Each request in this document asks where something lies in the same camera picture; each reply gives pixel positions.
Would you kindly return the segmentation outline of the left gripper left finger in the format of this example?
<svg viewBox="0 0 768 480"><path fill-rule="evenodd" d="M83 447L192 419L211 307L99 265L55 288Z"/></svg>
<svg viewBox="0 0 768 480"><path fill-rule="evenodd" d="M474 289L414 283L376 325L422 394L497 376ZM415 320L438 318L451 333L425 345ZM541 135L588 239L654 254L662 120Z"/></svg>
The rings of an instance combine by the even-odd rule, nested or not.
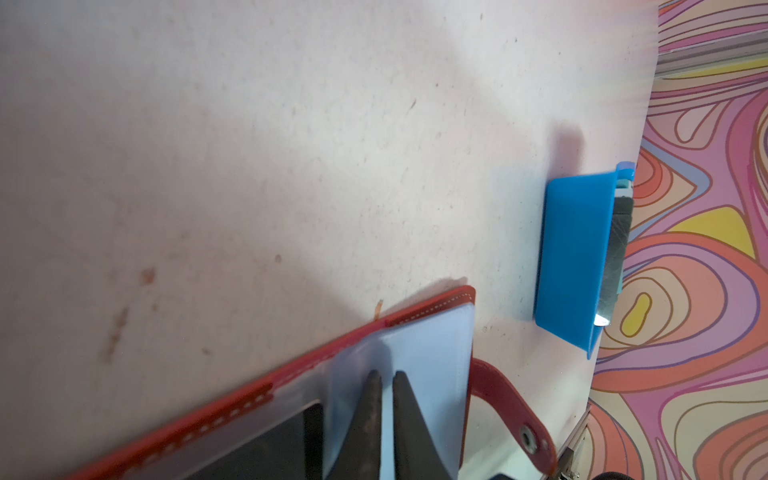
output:
<svg viewBox="0 0 768 480"><path fill-rule="evenodd" d="M327 479L379 478L382 395L381 374L371 371L365 380L351 423Z"/></svg>

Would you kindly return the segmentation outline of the red leather card holder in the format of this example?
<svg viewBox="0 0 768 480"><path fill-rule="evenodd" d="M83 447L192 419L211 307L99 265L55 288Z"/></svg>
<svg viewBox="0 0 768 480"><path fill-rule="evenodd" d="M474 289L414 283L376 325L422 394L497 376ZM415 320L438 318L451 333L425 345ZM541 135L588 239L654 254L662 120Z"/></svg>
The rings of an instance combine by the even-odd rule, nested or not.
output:
<svg viewBox="0 0 768 480"><path fill-rule="evenodd" d="M323 478L336 461L368 374L383 384L381 467L396 479L393 378L404 371L438 454L457 477L469 406L494 409L541 473L557 449L511 381L473 355L474 288L460 286L370 322L308 352L77 472L80 479L187 479L249 440L319 403L324 411Z"/></svg>

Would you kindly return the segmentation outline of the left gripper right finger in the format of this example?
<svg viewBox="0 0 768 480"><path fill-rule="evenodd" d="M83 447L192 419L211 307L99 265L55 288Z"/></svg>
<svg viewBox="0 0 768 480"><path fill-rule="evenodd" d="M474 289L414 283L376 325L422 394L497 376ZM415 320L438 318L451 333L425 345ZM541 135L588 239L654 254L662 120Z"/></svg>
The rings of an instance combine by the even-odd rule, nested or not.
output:
<svg viewBox="0 0 768 480"><path fill-rule="evenodd" d="M392 389L395 478L450 479L404 371L396 372Z"/></svg>

